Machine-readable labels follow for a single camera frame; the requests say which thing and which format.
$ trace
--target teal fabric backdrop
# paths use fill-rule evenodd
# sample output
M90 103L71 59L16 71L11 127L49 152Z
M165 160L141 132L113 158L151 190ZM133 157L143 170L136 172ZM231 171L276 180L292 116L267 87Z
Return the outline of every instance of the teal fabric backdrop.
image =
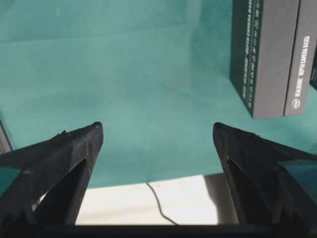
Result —
M254 121L229 81L230 0L0 0L0 119L14 148L94 121L90 187L221 172L216 121L316 151L303 116Z

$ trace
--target gray box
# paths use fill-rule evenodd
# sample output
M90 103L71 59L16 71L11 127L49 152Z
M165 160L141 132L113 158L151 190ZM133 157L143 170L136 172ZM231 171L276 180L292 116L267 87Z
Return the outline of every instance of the gray box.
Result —
M284 115L299 0L234 0L230 80L254 119Z
M317 0L300 0L285 116L304 113L317 41Z

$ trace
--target black plastic part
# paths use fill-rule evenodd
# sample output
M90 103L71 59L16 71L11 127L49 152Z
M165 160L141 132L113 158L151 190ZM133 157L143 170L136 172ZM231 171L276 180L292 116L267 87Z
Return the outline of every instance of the black plastic part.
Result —
M96 122L1 155L0 167L21 173L0 197L0 231L75 224L102 144L103 127Z
M276 226L45 226L33 227L32 237L275 237Z
M317 235L316 205L279 164L317 156L221 123L213 127L213 142L241 224L280 224L283 234Z

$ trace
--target black cable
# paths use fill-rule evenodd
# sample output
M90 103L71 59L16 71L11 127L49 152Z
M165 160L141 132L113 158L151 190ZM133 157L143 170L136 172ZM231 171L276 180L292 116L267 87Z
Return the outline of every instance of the black cable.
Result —
M172 219L170 219L169 217L167 217L166 215L163 214L162 208L161 208L161 206L160 206L159 198L158 198L156 192L154 191L154 189L152 188L152 186L151 186L148 182L147 182L146 184L147 184L147 186L149 186L150 190L153 192L153 194L154 194L154 196L155 196L155 199L157 200L159 213L162 215L162 217L164 217L166 220L170 221L170 222L173 223L174 225L179 225L179 224L177 224L176 222L174 222Z

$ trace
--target product box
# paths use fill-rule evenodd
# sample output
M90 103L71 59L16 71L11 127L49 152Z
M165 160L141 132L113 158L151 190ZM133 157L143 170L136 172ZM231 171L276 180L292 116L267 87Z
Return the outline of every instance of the product box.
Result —
M315 51L315 59L313 63L311 85L317 90L317 49Z
M254 119L303 113L307 74L301 81L298 73L308 38L316 42L315 5L316 0L233 0L230 80ZM307 72L313 45L305 50Z
M12 150L10 141L0 120L0 155Z
M317 41L317 0L300 0L285 116L304 113Z

